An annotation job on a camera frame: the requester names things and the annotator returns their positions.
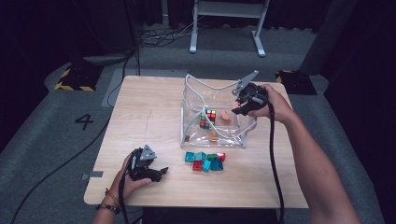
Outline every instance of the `gray carpet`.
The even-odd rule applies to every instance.
[[[142,76],[238,79],[259,70],[257,80],[275,81],[275,71],[297,69],[315,35],[301,30],[263,30],[267,53],[256,53],[250,30],[214,29],[198,35],[198,50],[189,54],[185,36],[166,47],[143,48]],[[67,64],[48,75],[47,97],[24,122],[0,154],[0,223],[10,223],[18,205],[30,189],[55,168],[86,147],[111,116],[117,98],[113,91],[121,81],[122,64],[104,69],[95,92],[55,91],[53,88]],[[135,75],[136,61],[127,64],[126,75]],[[294,110],[333,161],[363,223],[384,223],[374,187],[356,157],[353,147],[323,96],[327,80],[311,77],[316,96],[290,95]],[[91,115],[93,123],[85,131],[75,120]],[[51,175],[36,188],[18,213],[15,223],[90,223],[95,209],[83,201],[88,174],[94,165],[103,135],[82,154]],[[128,207],[130,220],[141,208]],[[286,209],[285,223],[308,223],[307,209]],[[118,216],[118,223],[123,223]]]

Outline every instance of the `toy block pile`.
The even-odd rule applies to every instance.
[[[225,161],[225,153],[218,152],[206,154],[203,151],[194,153],[191,151],[186,152],[185,162],[192,163],[193,171],[221,171],[223,170],[223,162]]]

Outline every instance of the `wooden tabletop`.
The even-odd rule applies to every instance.
[[[201,79],[213,87],[232,80]],[[288,102],[282,84],[269,83]],[[180,107],[184,78],[126,77],[122,83],[84,201],[100,203],[105,189],[121,168],[125,157],[135,148],[149,145],[157,159],[149,168],[169,167],[161,182],[138,189],[126,204],[135,206],[252,207],[276,208],[279,199],[269,155],[270,121],[258,118],[255,130],[247,135],[247,147],[180,147]],[[286,128],[275,126],[276,168],[285,207],[306,208],[298,184]],[[197,172],[185,162],[186,151],[225,152],[224,170]]]

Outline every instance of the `clear plastic bag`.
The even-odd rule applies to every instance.
[[[232,91],[238,81],[215,88],[186,75],[181,104],[182,147],[246,147],[257,119],[235,115]]]

